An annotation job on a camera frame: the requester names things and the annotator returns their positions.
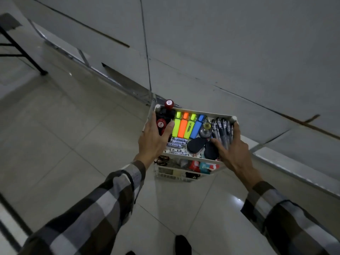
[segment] checkered sleeve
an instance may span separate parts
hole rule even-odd
[[[19,254],[110,254],[145,179],[142,162],[111,173],[104,183],[30,236]]]
[[[278,254],[340,254],[340,243],[329,231],[267,182],[253,187],[241,212]]]

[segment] black oval object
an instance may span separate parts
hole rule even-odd
[[[211,141],[205,145],[204,157],[211,160],[216,160],[218,158],[218,149]]]
[[[203,139],[203,138],[195,138],[195,139],[192,139],[188,142],[187,144],[187,150],[190,152],[190,153],[198,153],[203,147],[204,145],[208,142],[207,139]]]

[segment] blue highlighter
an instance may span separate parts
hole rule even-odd
[[[205,115],[200,115],[198,116],[196,122],[195,122],[195,125],[193,126],[193,130],[190,134],[190,139],[195,139],[197,137],[197,134],[202,126],[202,122],[205,118]]]

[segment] person's left hand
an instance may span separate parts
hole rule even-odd
[[[141,161],[148,169],[155,158],[163,153],[174,125],[175,122],[171,121],[166,126],[163,135],[160,136],[156,124],[156,114],[153,112],[151,120],[147,122],[144,132],[139,137],[139,153],[134,160]]]

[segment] shirt cuff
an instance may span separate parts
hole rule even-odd
[[[262,181],[248,193],[241,212],[263,233],[266,218],[276,205],[284,201],[287,201],[286,197],[282,196],[269,183]]]

